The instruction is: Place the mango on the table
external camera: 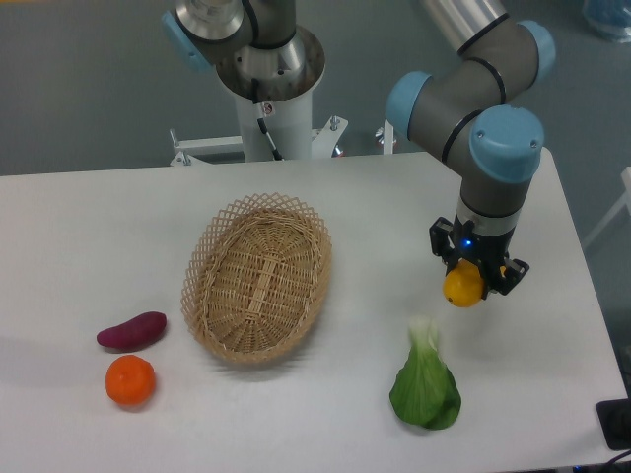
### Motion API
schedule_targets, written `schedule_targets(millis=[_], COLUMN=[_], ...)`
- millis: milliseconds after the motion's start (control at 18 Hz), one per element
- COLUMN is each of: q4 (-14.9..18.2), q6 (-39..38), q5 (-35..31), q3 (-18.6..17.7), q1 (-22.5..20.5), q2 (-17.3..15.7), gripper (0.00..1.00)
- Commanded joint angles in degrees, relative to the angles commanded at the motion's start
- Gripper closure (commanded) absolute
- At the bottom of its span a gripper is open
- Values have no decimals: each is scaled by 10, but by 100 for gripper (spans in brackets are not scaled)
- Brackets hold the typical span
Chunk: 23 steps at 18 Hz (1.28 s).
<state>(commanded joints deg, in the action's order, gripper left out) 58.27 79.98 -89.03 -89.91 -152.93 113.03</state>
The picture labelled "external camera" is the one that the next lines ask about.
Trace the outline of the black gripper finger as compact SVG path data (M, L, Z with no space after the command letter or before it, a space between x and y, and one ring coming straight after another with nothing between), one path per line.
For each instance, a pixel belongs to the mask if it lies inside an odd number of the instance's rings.
M489 294L506 296L526 275L529 265L509 256L484 263L484 298Z
M439 217L429 229L432 253L441 258L448 270L455 269L463 256L461 228L458 217L452 222Z

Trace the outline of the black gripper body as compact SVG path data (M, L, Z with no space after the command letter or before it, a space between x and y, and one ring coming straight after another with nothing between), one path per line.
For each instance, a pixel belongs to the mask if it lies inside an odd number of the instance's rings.
M463 223L456 217L450 232L453 251L447 258L447 266L453 269L457 263L465 259L476 266L499 268L509 254L509 245L514 229L497 236L484 236L475 232L471 221Z

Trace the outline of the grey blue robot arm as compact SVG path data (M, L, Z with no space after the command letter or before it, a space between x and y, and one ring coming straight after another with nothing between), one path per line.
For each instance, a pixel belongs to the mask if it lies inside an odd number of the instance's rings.
M388 95L386 121L460 176L455 217L431 227L433 253L449 271L471 263L484 294L506 295L528 269L509 244L544 142L538 118L511 100L549 72L554 41L499 1L428 1L425 9L460 65L438 79L404 75ZM312 93L325 58L294 2L179 1L162 24L187 65L214 69L235 98L248 161L315 155Z

